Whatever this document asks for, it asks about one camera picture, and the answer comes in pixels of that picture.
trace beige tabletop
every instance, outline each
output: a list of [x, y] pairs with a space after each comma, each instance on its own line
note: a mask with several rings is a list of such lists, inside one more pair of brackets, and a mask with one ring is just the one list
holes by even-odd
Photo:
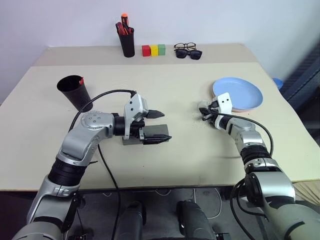
[[[255, 84], [263, 104], [236, 115], [269, 129], [273, 158], [292, 181], [320, 179], [320, 149], [272, 79], [241, 44], [203, 45], [200, 60], [166, 56], [132, 58], [119, 47], [57, 47], [46, 50], [0, 106], [0, 190], [37, 190], [49, 173], [76, 109], [57, 82], [80, 75], [91, 97], [113, 89], [137, 90], [150, 109], [165, 117], [146, 125], [167, 124], [172, 139], [158, 145], [122, 145], [114, 136], [101, 142], [119, 187], [224, 186], [244, 177], [232, 138], [201, 121], [197, 104], [212, 98], [212, 84], [233, 76]], [[123, 115], [129, 96], [105, 96], [93, 109]], [[269, 140], [259, 129], [267, 147]], [[82, 189], [114, 188], [97, 152], [82, 180]]]

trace silver robot arm segment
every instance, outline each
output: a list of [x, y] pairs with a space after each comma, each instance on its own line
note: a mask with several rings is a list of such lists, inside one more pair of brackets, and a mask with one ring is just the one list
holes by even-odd
[[320, 215], [295, 203], [292, 182], [270, 156], [255, 125], [244, 119], [215, 114], [231, 115], [229, 93], [215, 97], [212, 102], [202, 101], [198, 107], [204, 121], [210, 120], [215, 128], [234, 139], [244, 164], [248, 201], [263, 210], [278, 238], [318, 240]]
[[149, 110], [139, 94], [124, 107], [124, 116], [117, 113], [91, 111], [64, 138], [50, 173], [45, 176], [27, 214], [27, 225], [13, 240], [60, 240], [72, 225], [80, 198], [77, 191], [87, 166], [103, 139], [123, 136], [138, 138], [143, 144], [158, 144], [171, 138], [156, 136], [152, 143], [144, 137], [145, 118], [163, 117], [162, 112]]

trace blue plate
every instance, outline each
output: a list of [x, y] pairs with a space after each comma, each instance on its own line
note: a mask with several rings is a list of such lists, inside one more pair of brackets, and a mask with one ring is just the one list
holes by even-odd
[[212, 90], [215, 96], [229, 93], [235, 112], [255, 109], [264, 101], [259, 88], [238, 77], [223, 77], [214, 82]]

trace black cup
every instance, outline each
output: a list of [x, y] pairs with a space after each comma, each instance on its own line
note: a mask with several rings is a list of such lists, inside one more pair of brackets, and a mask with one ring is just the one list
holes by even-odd
[[[58, 82], [56, 87], [70, 100], [78, 111], [91, 100], [82, 76], [66, 76]], [[94, 105], [90, 103], [82, 112], [85, 113], [90, 111], [93, 106]]]
[[135, 29], [133, 29], [132, 27], [130, 27], [130, 29], [131, 29], [131, 33], [128, 35], [119, 35], [119, 32], [118, 32], [123, 55], [127, 58], [131, 58], [135, 55], [135, 41], [134, 41]]

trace gray floor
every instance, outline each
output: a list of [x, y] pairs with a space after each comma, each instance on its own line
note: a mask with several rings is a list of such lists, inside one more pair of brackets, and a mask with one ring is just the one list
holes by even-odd
[[[158, 191], [165, 195], [168, 191]], [[94, 240], [109, 240], [117, 211], [117, 194], [88, 193], [84, 195], [85, 206], [79, 209], [83, 226], [91, 228]], [[212, 187], [196, 188], [196, 203], [203, 209], [207, 217], [218, 214], [220, 198]], [[176, 237], [181, 238], [178, 221], [175, 215], [178, 201], [194, 201], [193, 188], [173, 189], [162, 196], [155, 191], [124, 191], [121, 193], [121, 211], [132, 201], [142, 201], [146, 206], [147, 221], [143, 227], [143, 239]], [[14, 233], [25, 223], [25, 217], [32, 199], [18, 196], [0, 194], [0, 234], [1, 239], [10, 239]], [[256, 240], [275, 240], [272, 228], [268, 221], [252, 215], [247, 215], [237, 210], [238, 216]], [[233, 240], [247, 240], [248, 237], [236, 223], [230, 209], [229, 201], [222, 201], [221, 213], [218, 217], [209, 220], [213, 229], [218, 233], [230, 233]], [[79, 219], [75, 220], [68, 235], [80, 229]]]

